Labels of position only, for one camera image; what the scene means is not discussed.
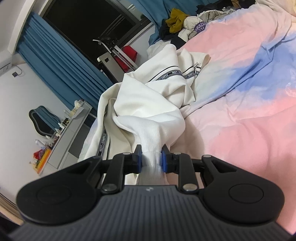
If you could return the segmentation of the white bedding bundle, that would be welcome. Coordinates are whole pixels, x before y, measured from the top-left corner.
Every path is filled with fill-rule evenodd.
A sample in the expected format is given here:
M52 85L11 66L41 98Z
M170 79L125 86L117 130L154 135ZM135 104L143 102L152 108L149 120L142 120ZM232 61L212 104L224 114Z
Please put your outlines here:
M168 44L170 44L171 41L163 41L163 40L159 40L158 42L150 45L147 49L147 56L149 59L151 59L153 56L155 56L156 54L158 54L160 51L162 51L162 49L164 49L164 47Z

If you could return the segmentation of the white dressing table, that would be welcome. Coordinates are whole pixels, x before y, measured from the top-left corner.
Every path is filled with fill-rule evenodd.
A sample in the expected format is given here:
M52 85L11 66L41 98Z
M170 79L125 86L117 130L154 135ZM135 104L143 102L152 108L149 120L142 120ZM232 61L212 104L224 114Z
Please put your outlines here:
M34 170L40 177L52 174L77 163L83 143L90 131L85 121L91 113L92 106L86 101L78 101L69 124L63 129L53 148L46 151L44 159Z

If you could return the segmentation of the black garment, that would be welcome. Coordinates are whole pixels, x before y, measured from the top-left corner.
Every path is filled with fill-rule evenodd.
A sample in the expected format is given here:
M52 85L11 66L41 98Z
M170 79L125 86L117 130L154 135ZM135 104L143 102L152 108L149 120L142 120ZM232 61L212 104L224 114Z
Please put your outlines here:
M173 44L177 50L186 43L178 36L178 33L170 33L170 28L168 27L165 19L162 20L162 25L159 29L159 37L163 41L171 41L171 44Z

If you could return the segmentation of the mustard yellow garment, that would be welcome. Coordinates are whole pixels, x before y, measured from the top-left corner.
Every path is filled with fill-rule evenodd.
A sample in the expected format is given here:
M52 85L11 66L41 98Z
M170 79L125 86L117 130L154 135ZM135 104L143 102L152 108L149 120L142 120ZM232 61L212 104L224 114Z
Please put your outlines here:
M171 10L170 18L166 20L170 33L175 34L179 32L183 28L183 23L187 17L189 17L189 15L183 11L173 8Z

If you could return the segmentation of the dark window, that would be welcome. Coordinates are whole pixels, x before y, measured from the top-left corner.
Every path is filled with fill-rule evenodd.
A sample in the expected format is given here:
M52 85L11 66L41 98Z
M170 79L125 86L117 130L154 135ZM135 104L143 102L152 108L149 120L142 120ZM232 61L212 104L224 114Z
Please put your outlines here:
M92 64L150 24L130 1L52 1L43 18Z

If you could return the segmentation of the right blue curtain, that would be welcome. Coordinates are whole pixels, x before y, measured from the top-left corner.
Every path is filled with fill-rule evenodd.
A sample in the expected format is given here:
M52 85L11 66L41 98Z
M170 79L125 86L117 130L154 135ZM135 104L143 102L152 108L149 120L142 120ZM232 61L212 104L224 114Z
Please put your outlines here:
M146 16L153 24L155 33L149 38L149 45L154 44L159 37L162 20L170 18L173 8L179 9L189 16L196 15L197 5L207 5L216 1L208 0L130 0L136 9Z

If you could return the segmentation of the red cloth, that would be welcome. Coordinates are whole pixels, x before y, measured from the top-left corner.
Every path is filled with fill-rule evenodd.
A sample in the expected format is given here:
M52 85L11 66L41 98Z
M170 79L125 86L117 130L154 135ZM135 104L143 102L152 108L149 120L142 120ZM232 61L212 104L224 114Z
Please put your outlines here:
M135 61L137 59L137 51L131 46L124 46L121 49L115 46L113 49L114 59L121 69L127 73L138 68Z

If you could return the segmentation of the white sweatpants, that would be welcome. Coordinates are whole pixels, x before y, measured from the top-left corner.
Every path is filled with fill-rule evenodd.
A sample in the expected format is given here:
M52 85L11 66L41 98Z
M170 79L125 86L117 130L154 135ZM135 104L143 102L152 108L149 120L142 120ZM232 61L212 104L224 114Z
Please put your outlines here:
M127 184L166 185L161 168L163 146L172 146L185 130L183 112L196 98L193 84L210 56L168 44L99 99L97 126L80 160L132 153L142 147L142 170Z

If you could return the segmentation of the grey white jacket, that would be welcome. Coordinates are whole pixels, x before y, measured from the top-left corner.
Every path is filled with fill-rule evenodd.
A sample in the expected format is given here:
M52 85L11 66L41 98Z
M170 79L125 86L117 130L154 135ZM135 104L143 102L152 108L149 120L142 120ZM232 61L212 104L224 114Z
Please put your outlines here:
M220 20L231 13L234 13L235 9L223 8L219 10L204 11L197 16L188 16L183 22L183 27L178 33L178 37L187 42L196 36L198 33L205 30L206 25L214 20Z

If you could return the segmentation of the white air conditioner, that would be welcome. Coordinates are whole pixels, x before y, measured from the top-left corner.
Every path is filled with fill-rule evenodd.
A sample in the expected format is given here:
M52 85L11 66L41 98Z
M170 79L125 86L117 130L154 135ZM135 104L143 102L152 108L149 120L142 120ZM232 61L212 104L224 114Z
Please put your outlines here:
M3 75L11 69L12 55L8 50L4 50L0 53L0 75Z

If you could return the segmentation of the folded drying rack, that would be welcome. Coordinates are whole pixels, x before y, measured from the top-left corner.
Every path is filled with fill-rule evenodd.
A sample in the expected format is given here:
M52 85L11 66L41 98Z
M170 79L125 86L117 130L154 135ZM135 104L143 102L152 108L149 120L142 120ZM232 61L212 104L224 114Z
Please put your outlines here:
M125 73L135 71L138 68L138 65L135 63L137 51L131 46L119 48L117 45L114 45L113 47L108 47L102 40L93 39L93 41L97 42L107 51L99 56L97 61L101 63L112 76L113 82L121 82Z

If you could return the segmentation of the tissue box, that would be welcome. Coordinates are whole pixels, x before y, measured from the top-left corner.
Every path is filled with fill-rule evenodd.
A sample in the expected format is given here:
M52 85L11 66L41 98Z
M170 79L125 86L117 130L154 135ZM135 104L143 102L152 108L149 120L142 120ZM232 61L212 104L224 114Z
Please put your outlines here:
M82 100L76 100L74 101L74 108L70 111L69 116L71 118L75 118L76 116L78 116L79 113L81 113L81 111L83 111L83 102Z

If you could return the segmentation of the wavy black-framed mirror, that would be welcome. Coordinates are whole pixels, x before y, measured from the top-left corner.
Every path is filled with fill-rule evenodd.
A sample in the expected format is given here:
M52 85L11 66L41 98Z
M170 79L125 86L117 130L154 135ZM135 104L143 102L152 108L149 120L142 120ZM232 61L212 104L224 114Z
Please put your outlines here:
M43 137L52 137L56 132L56 129L60 128L60 119L42 105L36 109L30 110L29 118L34 125L36 132Z

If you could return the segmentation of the pastel tie-dye duvet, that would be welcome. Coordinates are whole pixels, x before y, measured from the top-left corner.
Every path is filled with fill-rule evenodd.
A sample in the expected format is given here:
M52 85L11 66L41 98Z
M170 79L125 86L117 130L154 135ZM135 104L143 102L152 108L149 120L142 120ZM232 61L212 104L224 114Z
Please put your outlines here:
M210 154L277 184L278 223L295 232L295 1L257 1L181 49L210 56L193 84L185 130L168 147Z

